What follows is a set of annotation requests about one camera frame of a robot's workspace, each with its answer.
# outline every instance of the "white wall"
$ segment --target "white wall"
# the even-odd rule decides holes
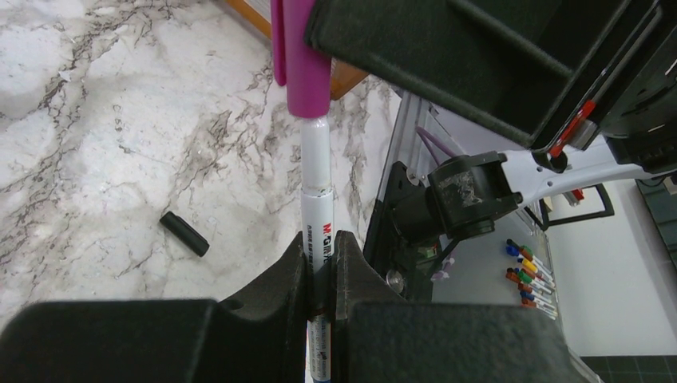
[[[605,186],[615,216],[548,230],[567,342],[582,356],[677,354],[675,267],[635,181]],[[567,213],[601,207],[585,195]]]

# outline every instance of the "magenta marker cap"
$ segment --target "magenta marker cap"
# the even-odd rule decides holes
[[[303,42],[315,0],[272,0],[273,70],[287,86],[287,108],[296,117],[318,118],[329,112],[331,58]]]

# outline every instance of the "marker set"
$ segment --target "marker set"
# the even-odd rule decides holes
[[[522,306],[538,309],[556,320],[559,313],[552,303],[552,293],[556,289],[552,272],[528,247],[520,246],[511,239],[506,244],[505,252],[517,260],[517,267],[509,268],[505,277],[517,284]]]

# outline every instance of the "blue marker cap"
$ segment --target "blue marker cap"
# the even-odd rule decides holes
[[[517,257],[520,254],[520,250],[517,249],[514,246],[506,246],[505,252],[508,253],[508,255],[511,255],[513,257]]]
[[[526,291],[520,291],[520,295],[522,296],[522,298],[527,298],[529,301],[532,301],[535,298],[533,295],[529,294]]]

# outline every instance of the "colored marker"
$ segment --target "colored marker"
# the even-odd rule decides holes
[[[538,310],[540,310],[540,309],[538,308],[538,306],[536,305],[536,303],[531,302],[531,301],[529,301],[528,299],[526,299],[526,302],[527,302],[527,303],[522,303],[522,307],[528,307],[529,309],[538,309]],[[547,315],[548,318],[552,319],[553,321],[556,321],[556,320],[557,320],[557,317],[556,317],[554,314],[551,314],[549,311],[540,310],[540,312],[542,312],[543,314]]]
[[[522,282],[528,285],[538,286],[539,290],[545,292],[546,294],[552,294],[552,290],[550,290],[543,282],[529,277],[524,270],[517,269],[515,272],[517,273],[517,276],[520,277]]]
[[[539,279],[540,281],[542,281],[543,283],[545,283],[546,285],[548,285],[550,288],[553,288],[553,289],[555,288],[555,283],[551,282],[551,281],[548,280],[548,279],[543,278],[543,274],[542,274],[542,273],[540,273],[540,272],[534,273],[533,271],[531,271],[531,270],[529,270],[529,269],[527,269],[527,268],[523,268],[522,270],[524,270],[525,273],[526,273],[531,279]]]
[[[550,298],[546,298],[545,295],[538,292],[538,290],[535,290],[531,286],[525,285],[522,282],[517,284],[517,289],[519,291],[526,291],[527,293],[532,294],[534,297],[538,297],[539,299],[546,301],[547,303],[552,303],[552,300],[550,300]]]
[[[550,303],[547,303],[546,301],[544,301],[544,300],[542,300],[542,299],[536,297],[535,295],[530,294],[526,291],[520,291],[520,295],[521,295],[522,298],[527,298],[529,301],[534,301],[536,304],[542,305],[545,308],[551,309],[553,311],[557,310],[557,308],[555,306],[551,305]]]
[[[545,313],[548,313],[548,314],[550,314],[550,315],[552,315],[552,316],[554,316],[554,317],[560,316],[560,315],[557,313],[557,311],[550,310],[550,309],[547,308],[547,307],[543,307],[543,306],[542,306],[541,304],[539,304],[538,302],[531,301],[531,300],[529,300],[529,299],[527,299],[527,298],[522,298],[522,304],[523,304],[523,305],[528,305],[528,306],[531,306],[531,307],[536,307],[537,309],[539,309],[539,310],[541,310],[541,311],[543,311],[543,312],[545,312]]]
[[[327,283],[334,254],[334,191],[331,186],[331,57],[303,41],[314,0],[272,0],[271,29],[275,81],[287,86],[287,109],[300,123],[301,228],[309,282],[309,364],[314,381],[331,379],[331,324]]]
[[[526,259],[528,259],[532,263],[538,263],[537,266],[539,269],[541,269],[544,273],[546,274],[552,274],[552,272],[543,264],[543,261],[538,259],[534,254],[531,249],[529,249],[527,246],[520,246],[515,243],[512,239],[508,239],[505,241],[509,246],[515,247],[516,251],[518,251],[521,255],[523,255]]]

